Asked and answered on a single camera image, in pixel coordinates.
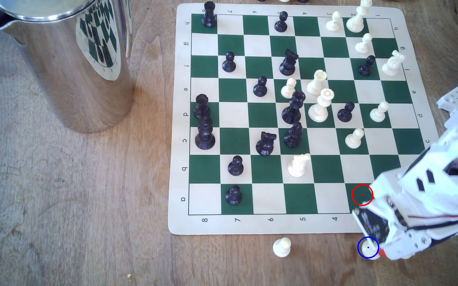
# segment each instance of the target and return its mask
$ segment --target blue circle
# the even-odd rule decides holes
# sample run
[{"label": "blue circle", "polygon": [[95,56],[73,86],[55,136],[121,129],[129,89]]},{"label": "blue circle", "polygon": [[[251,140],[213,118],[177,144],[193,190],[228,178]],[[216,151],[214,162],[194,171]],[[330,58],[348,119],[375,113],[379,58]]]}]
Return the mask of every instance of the blue circle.
[{"label": "blue circle", "polygon": [[[378,244],[378,251],[376,251],[376,254],[374,254],[374,255],[371,256],[371,257],[363,256],[363,254],[361,254],[361,252],[360,252],[360,242],[361,242],[362,240],[364,240],[365,238],[372,238],[372,239]],[[360,239],[360,241],[358,241],[358,245],[356,246],[356,250],[358,250],[358,254],[359,254],[361,257],[363,257],[363,258],[372,258],[372,257],[378,255],[378,252],[379,252],[379,243],[378,243],[378,241],[377,241],[375,238],[373,238],[372,236],[366,236],[366,237]]]}]

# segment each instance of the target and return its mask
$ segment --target wooden table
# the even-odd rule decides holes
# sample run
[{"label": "wooden table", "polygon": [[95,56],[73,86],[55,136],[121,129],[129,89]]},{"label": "wooden table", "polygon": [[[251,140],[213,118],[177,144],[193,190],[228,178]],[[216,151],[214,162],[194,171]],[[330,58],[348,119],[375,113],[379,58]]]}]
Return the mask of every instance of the wooden table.
[{"label": "wooden table", "polygon": [[[169,232],[175,11],[182,2],[132,2],[135,104],[100,133],[64,128],[13,39],[0,33],[0,285],[458,285],[458,236],[408,260],[370,261],[356,251],[361,234],[289,235],[292,251],[278,258],[271,246],[281,235]],[[441,134],[448,115],[435,102],[458,86],[458,0],[374,5],[404,11]]]}]

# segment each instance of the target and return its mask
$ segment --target red circle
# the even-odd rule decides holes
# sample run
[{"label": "red circle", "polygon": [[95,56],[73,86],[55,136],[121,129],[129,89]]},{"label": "red circle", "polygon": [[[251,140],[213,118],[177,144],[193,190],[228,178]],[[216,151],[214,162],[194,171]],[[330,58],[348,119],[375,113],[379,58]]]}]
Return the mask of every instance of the red circle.
[{"label": "red circle", "polygon": [[364,207],[365,205],[360,205],[359,203],[357,203],[357,202],[355,201],[355,198],[353,197],[353,193],[355,192],[355,189],[356,189],[357,187],[359,187],[359,186],[366,186],[366,187],[367,187],[369,190],[371,190],[371,192],[372,192],[372,198],[371,198],[371,200],[369,200],[368,203],[366,203],[365,205],[370,204],[370,203],[372,202],[372,200],[374,199],[374,191],[372,191],[372,189],[371,189],[371,187],[370,187],[369,185],[365,185],[365,184],[356,185],[356,187],[353,188],[353,191],[351,192],[351,198],[353,199],[353,202],[354,202],[355,204],[361,206],[361,207]]}]

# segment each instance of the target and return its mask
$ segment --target stainless steel pitcher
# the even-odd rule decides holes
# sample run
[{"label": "stainless steel pitcher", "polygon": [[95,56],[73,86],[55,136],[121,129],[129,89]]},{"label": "stainless steel pitcher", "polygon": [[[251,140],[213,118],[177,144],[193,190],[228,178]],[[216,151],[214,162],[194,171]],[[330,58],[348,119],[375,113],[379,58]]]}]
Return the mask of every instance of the stainless steel pitcher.
[{"label": "stainless steel pitcher", "polygon": [[0,0],[10,34],[57,118],[78,132],[116,125],[133,84],[129,0]]}]

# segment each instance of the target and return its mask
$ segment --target black chess piece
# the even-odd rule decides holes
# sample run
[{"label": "black chess piece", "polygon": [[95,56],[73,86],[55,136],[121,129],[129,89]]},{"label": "black chess piece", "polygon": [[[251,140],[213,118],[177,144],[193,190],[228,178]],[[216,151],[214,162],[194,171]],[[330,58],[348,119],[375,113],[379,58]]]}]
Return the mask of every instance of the black chess piece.
[{"label": "black chess piece", "polygon": [[208,97],[205,94],[199,94],[195,97],[195,107],[192,113],[197,119],[211,115],[211,110],[208,106]]},{"label": "black chess piece", "polygon": [[303,106],[305,94],[302,91],[295,91],[289,100],[289,106],[282,110],[282,119],[287,124],[295,124],[301,119],[300,107]]},{"label": "black chess piece", "polygon": [[294,73],[296,70],[296,60],[298,59],[298,55],[295,52],[291,51],[290,49],[285,50],[285,58],[284,61],[280,64],[279,71],[281,74],[289,76]]},{"label": "black chess piece", "polygon": [[261,131],[261,139],[256,144],[256,151],[262,156],[268,156],[273,152],[273,140],[277,134]]},{"label": "black chess piece", "polygon": [[234,53],[228,51],[226,53],[226,60],[222,63],[222,69],[226,72],[234,72],[236,63],[234,62]]},{"label": "black chess piece", "polygon": [[376,57],[373,55],[369,55],[367,59],[365,60],[365,63],[358,67],[358,73],[363,76],[371,75],[372,65],[374,64],[375,61],[376,61]]},{"label": "black chess piece", "polygon": [[268,88],[266,88],[266,82],[266,77],[259,77],[258,84],[256,84],[252,90],[256,96],[263,97],[266,95],[266,93],[268,92]]},{"label": "black chess piece", "polygon": [[296,148],[300,146],[301,134],[303,127],[301,122],[296,122],[293,127],[289,128],[288,133],[284,136],[284,144],[289,148]]},{"label": "black chess piece", "polygon": [[241,189],[237,185],[232,186],[229,191],[226,192],[226,202],[230,205],[238,205],[241,203],[242,198]]},{"label": "black chess piece", "polygon": [[337,112],[337,118],[342,122],[349,122],[353,118],[353,114],[351,114],[353,109],[355,109],[355,104],[350,101],[347,102],[346,106]]},{"label": "black chess piece", "polygon": [[288,25],[285,22],[288,19],[288,13],[282,11],[278,16],[278,21],[275,23],[274,27],[277,32],[284,33],[288,29]]},{"label": "black chess piece", "polygon": [[215,3],[213,3],[213,1],[204,3],[204,16],[202,17],[202,24],[208,28],[214,27],[217,24],[217,17],[215,17]]},{"label": "black chess piece", "polygon": [[227,166],[227,171],[233,176],[239,176],[243,173],[243,159],[241,156],[234,156],[231,163]]},{"label": "black chess piece", "polygon": [[215,145],[213,135],[213,120],[210,117],[199,119],[198,134],[195,136],[195,145],[201,150],[209,150]]}]

